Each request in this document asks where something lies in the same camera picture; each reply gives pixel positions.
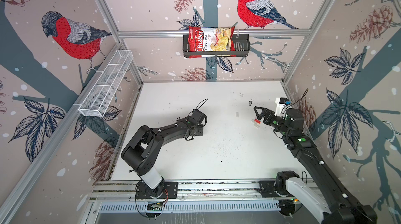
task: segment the bird tail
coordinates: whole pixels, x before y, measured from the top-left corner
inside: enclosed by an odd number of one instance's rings
[[[291,29],[298,29],[295,26],[292,26],[292,25],[288,24],[287,22],[282,22],[282,24],[285,25],[285,26],[288,26]]]

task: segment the leaf illustration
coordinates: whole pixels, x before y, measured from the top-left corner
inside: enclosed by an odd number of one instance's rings
[[[104,126],[104,121],[100,117],[87,116],[86,117],[87,125],[91,128],[95,133],[106,133],[106,128]]]
[[[13,139],[19,138],[21,136],[29,134],[32,129],[42,121],[42,115],[31,115],[23,120],[17,125],[15,128],[14,136],[11,138],[10,141]]]
[[[79,115],[78,116],[78,120],[77,123],[75,124],[75,130],[74,130],[74,139],[78,138],[79,136],[81,136],[81,134],[83,133],[83,131],[85,130],[87,125],[87,117],[83,116],[83,115]]]
[[[206,57],[206,63],[212,68],[217,63],[217,57]]]
[[[349,82],[352,81],[354,77],[354,73],[352,71],[348,72],[346,76],[344,76],[343,81],[341,82],[342,85],[347,85]]]
[[[183,20],[178,21],[178,23],[180,23],[183,26],[192,26],[193,25],[193,22],[190,19],[183,19]]]
[[[50,108],[49,111],[50,111],[50,115],[55,118],[64,118],[65,117],[64,111],[57,106]]]
[[[340,48],[340,60],[343,62],[344,66],[351,66],[351,54],[349,51]]]
[[[104,121],[111,121],[115,117],[117,117],[120,112],[121,112],[121,110],[118,110],[115,106],[109,106],[107,108],[106,113],[104,114],[103,120]]]
[[[41,114],[42,112],[44,112],[44,107],[42,106],[41,103],[38,103],[33,100],[28,100],[25,97],[24,97],[24,103],[27,109],[33,113]]]
[[[27,142],[25,143],[25,152],[29,161],[32,163],[43,146],[44,138],[44,123],[42,117],[39,116],[39,121],[31,131],[29,131]]]
[[[334,123],[335,120],[337,120],[340,115],[341,109],[337,107],[329,107],[326,110],[324,110],[322,114],[322,123],[324,125],[331,125]]]
[[[345,112],[343,116],[344,136],[351,144],[354,151],[357,151],[359,143],[359,130],[357,123],[349,112]]]
[[[197,12],[194,13],[193,21],[194,21],[194,24],[199,25],[199,16],[198,16]]]
[[[328,144],[330,146],[331,154],[334,156],[341,148],[343,142],[343,121],[337,118],[333,124],[328,128]]]
[[[324,61],[329,66],[338,67],[338,68],[344,68],[345,67],[343,61],[340,59],[340,57],[337,57],[337,56],[330,57],[330,58],[328,58],[328,59],[326,59]]]
[[[50,137],[57,128],[57,121],[50,115],[44,115],[44,129],[46,136]]]
[[[363,57],[363,53],[355,56],[354,59],[351,61],[351,68],[357,67],[359,65],[360,61],[362,60],[362,57]]]
[[[349,113],[358,119],[359,121],[368,124],[371,128],[373,128],[373,121],[370,113],[366,110],[365,107],[360,105],[359,103],[352,102],[348,105]]]
[[[350,70],[348,68],[336,68],[331,74],[330,76],[334,77],[334,78],[339,78],[344,76],[345,74],[347,74],[347,72],[349,72]]]
[[[229,71],[234,73],[233,64],[231,64],[231,61],[227,57],[217,57],[217,64],[224,71]]]
[[[343,105],[343,101],[340,98],[340,96],[338,96],[336,93],[329,91],[326,88],[326,94],[327,94],[327,98],[330,101],[331,104],[333,104],[333,106],[335,107],[340,107]]]

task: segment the red bird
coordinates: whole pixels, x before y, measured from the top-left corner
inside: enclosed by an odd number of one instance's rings
[[[100,51],[103,39],[111,35],[86,23],[74,22],[55,11],[49,11],[43,16],[42,27],[45,35],[52,35],[69,56],[91,61],[87,74],[90,70],[96,70],[92,67],[92,57]]]
[[[248,25],[247,29],[251,26],[263,29],[269,24],[282,24],[297,29],[287,23],[270,0],[238,0],[238,16]]]

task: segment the metal bracket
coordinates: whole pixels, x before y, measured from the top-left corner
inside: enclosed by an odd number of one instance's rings
[[[137,200],[154,200],[149,195],[146,194],[146,184],[141,181],[138,182],[138,188],[135,192],[135,198]],[[169,199],[176,199],[177,198],[177,190],[178,190],[178,182],[165,182],[164,189],[168,192]],[[158,197],[158,199],[166,199],[166,193],[163,191],[162,195]]]

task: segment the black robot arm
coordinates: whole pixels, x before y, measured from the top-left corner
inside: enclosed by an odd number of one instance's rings
[[[306,168],[322,192],[331,213],[324,213],[321,223],[376,223],[377,215],[369,205],[362,205],[334,175],[324,163],[315,143],[303,133],[304,118],[298,109],[287,109],[284,117],[275,116],[275,112],[263,107],[254,107],[256,117],[274,131],[283,135],[283,141],[301,164]],[[288,194],[286,180],[299,177],[296,173],[283,176],[281,172],[276,178],[277,190]]]

